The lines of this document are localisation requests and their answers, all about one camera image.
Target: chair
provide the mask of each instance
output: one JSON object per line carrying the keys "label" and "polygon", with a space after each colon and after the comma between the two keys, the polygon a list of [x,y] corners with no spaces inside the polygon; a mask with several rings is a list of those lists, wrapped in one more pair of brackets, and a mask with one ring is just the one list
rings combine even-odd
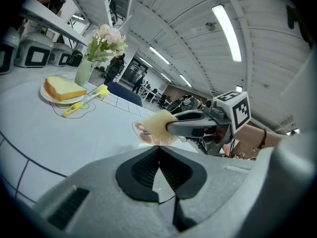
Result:
{"label": "chair", "polygon": [[153,91],[152,91],[152,93],[149,93],[149,95],[147,96],[147,101],[151,101],[151,99],[153,98],[153,93],[157,93],[158,92],[158,90],[155,88]]}
{"label": "chair", "polygon": [[132,102],[140,107],[142,107],[142,99],[139,95],[132,92],[131,90],[119,85],[117,82],[111,82],[106,85],[110,93],[121,97],[129,102]]}
{"label": "chair", "polygon": [[162,97],[160,98],[159,102],[158,102],[158,107],[160,109],[165,109],[164,105],[165,105],[165,100],[166,100],[166,95],[163,94]]}

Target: white plate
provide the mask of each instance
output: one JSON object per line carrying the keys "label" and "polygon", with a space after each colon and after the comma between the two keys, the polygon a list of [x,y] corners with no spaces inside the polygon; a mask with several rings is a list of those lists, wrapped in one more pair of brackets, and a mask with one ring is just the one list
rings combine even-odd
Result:
{"label": "white plate", "polygon": [[64,101],[59,101],[57,99],[54,99],[51,95],[49,95],[49,93],[45,90],[44,88],[44,84],[41,85],[40,87],[40,93],[42,95],[42,97],[44,99],[46,99],[47,101],[50,101],[50,102],[54,102],[54,103],[57,103],[57,104],[71,104],[71,103],[76,103],[76,102],[79,102],[80,100],[83,99],[84,95],[83,96],[79,96],[79,97],[75,97],[75,98],[72,98],[72,99],[68,99],[68,100],[64,100]]}

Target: ceiling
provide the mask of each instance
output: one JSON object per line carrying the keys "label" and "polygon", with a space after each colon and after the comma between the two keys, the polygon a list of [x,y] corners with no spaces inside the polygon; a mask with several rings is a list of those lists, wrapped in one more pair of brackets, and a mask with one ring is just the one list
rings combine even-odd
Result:
{"label": "ceiling", "polygon": [[[242,62],[230,48],[211,8],[221,4],[237,35]],[[290,0],[135,0],[129,36],[139,41],[138,53],[172,83],[211,96],[237,85],[249,93],[258,124],[286,133],[296,124],[280,93],[308,57],[310,48],[298,24],[287,26]],[[205,24],[216,23],[209,31]],[[149,46],[169,62],[167,65]]]}

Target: yellow handle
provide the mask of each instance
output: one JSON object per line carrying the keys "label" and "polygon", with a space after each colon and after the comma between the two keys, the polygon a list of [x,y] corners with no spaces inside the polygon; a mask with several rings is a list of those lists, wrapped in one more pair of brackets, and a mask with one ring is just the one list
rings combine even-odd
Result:
{"label": "yellow handle", "polygon": [[63,116],[66,117],[70,115],[71,113],[75,112],[77,109],[81,108],[84,105],[82,101],[75,103],[70,108],[66,109],[63,113]]}

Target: table surface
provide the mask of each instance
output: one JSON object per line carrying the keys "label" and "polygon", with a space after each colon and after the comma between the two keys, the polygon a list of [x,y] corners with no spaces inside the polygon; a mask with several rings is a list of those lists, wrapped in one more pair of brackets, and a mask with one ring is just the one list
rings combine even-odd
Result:
{"label": "table surface", "polygon": [[[30,206],[50,188],[95,160],[140,147],[135,122],[153,112],[114,94],[92,99],[83,109],[62,117],[64,105],[39,93],[45,77],[74,79],[76,68],[14,68],[0,76],[0,171],[11,195]],[[87,94],[96,86],[87,83]],[[177,140],[172,146],[197,151]]]}

